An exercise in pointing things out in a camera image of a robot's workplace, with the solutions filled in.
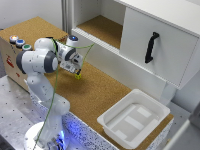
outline white cabinet door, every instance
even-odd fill
[[[153,32],[160,36],[154,40],[153,60],[146,64],[145,56]],[[197,40],[191,34],[127,8],[120,54],[179,86]]]

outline white plastic bin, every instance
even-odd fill
[[[97,121],[105,133],[126,149],[135,149],[170,113],[170,109],[135,89]]]

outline white robotic arm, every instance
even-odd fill
[[[69,36],[67,45],[74,47],[77,41],[78,38],[75,36]],[[34,48],[35,51],[20,52],[16,58],[16,63],[19,69],[28,75],[26,84],[31,95],[34,95],[38,102],[49,108],[53,99],[54,89],[44,76],[44,73],[54,72],[58,66],[58,59],[61,60],[61,64],[67,62],[71,65],[68,71],[77,73],[76,70],[78,70],[80,72],[83,57],[76,52],[75,48],[67,47],[51,38],[38,39]],[[70,103],[65,98],[55,94],[52,109],[39,137],[38,150],[66,149],[64,139],[62,139],[62,146],[53,144],[54,146],[49,147],[49,143],[55,143],[55,139],[60,137],[61,132],[63,132],[62,115],[68,113],[69,109]]]

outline cabinet shelf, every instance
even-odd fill
[[[122,25],[99,15],[77,27],[120,49]]]

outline door handle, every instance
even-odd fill
[[[149,40],[148,48],[147,48],[147,53],[145,56],[145,63],[148,64],[150,61],[153,60],[153,57],[151,56],[152,50],[153,50],[153,45],[154,45],[154,40],[157,39],[160,35],[156,32],[153,32],[153,36]]]

